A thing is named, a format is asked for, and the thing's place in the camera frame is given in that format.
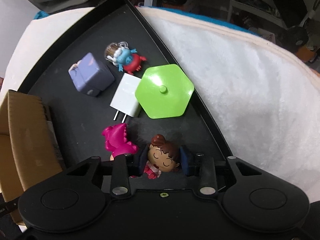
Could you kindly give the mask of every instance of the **green lid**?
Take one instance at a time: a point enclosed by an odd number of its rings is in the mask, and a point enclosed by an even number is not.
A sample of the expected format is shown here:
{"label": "green lid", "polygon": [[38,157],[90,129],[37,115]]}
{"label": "green lid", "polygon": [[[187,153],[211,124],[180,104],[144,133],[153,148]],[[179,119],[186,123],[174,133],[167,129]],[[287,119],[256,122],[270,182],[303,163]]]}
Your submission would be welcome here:
{"label": "green lid", "polygon": [[152,119],[183,115],[195,87],[176,64],[148,68],[136,98]]}

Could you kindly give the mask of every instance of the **white power adapter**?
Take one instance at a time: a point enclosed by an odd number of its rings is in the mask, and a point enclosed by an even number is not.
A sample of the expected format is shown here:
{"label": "white power adapter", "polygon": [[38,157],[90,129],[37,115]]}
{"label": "white power adapter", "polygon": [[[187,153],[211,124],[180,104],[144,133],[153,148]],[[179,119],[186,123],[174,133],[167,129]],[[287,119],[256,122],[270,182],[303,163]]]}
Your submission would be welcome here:
{"label": "white power adapter", "polygon": [[122,123],[127,115],[131,117],[138,116],[141,106],[136,99],[135,92],[140,81],[141,78],[124,73],[110,104],[111,107],[117,110],[113,120],[116,120],[119,111],[124,113]]}

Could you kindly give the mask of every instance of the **purple toy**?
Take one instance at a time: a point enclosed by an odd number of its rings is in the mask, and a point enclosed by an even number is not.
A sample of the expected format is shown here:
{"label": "purple toy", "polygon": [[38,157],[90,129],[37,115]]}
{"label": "purple toy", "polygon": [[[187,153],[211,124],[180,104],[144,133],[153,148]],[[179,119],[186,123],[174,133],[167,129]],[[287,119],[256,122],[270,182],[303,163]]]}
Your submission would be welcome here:
{"label": "purple toy", "polygon": [[115,78],[107,66],[88,53],[69,68],[69,75],[76,89],[86,95],[96,97],[110,86]]}
{"label": "purple toy", "polygon": [[113,158],[120,154],[136,154],[139,147],[127,140],[127,124],[120,123],[114,126],[108,126],[102,132],[106,138],[105,148],[112,152]]}

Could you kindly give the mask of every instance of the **blue cloth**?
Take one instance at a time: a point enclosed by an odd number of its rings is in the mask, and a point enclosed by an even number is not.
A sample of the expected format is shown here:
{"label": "blue cloth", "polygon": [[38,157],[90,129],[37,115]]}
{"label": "blue cloth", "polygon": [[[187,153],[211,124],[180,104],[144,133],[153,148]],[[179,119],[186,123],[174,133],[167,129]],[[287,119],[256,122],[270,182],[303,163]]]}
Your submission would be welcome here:
{"label": "blue cloth", "polygon": [[44,11],[38,11],[36,16],[33,18],[34,20],[38,20],[38,19],[42,19],[42,18],[46,18],[48,17],[49,14],[47,14],[46,12]]}
{"label": "blue cloth", "polygon": [[217,25],[228,27],[230,29],[234,29],[234,30],[237,30],[237,31],[246,32],[246,33],[250,33],[250,34],[259,36],[257,33],[251,32],[249,30],[241,28],[241,27],[239,27],[237,25],[234,25],[232,23],[227,23],[227,22],[220,21],[220,20],[217,20],[217,19],[213,19],[213,18],[210,18],[210,17],[207,17],[207,16],[193,14],[193,13],[187,13],[187,12],[184,12],[184,11],[181,11],[181,10],[178,10],[178,9],[163,8],[163,7],[155,7],[155,8],[158,8],[158,9],[161,9],[161,10],[166,10],[166,11],[169,11],[169,12],[178,13],[178,14],[181,14],[181,15],[192,17],[194,19],[198,19],[198,20],[202,20],[202,21],[205,21],[205,22],[214,23],[214,24],[217,24]]}

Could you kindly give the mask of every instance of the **black tray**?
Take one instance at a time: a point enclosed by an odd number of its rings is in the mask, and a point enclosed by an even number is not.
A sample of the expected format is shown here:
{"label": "black tray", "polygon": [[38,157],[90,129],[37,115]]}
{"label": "black tray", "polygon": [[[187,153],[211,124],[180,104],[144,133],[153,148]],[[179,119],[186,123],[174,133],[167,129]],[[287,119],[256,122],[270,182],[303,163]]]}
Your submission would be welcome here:
{"label": "black tray", "polygon": [[[131,49],[145,56],[148,62],[135,75],[141,77],[149,66],[177,63],[167,47],[128,0],[107,0],[75,23],[40,58],[26,77],[20,92],[42,98],[52,112],[52,120],[60,150],[68,166],[90,156],[109,160],[101,132],[116,121],[116,110],[109,106],[123,75],[104,59],[104,50],[111,42],[127,41]],[[70,66],[91,52],[105,62],[116,81],[98,97],[92,98],[76,91],[68,74]],[[193,152],[212,154],[215,161],[231,155],[219,128],[195,91],[181,117],[150,119],[142,110],[138,118],[127,117],[128,139],[138,146],[150,143],[157,133],[179,145],[185,144]],[[130,179],[132,190],[180,189],[193,183],[181,171],[163,173],[158,179],[146,175]],[[104,179],[102,190],[108,192],[109,179]]]}

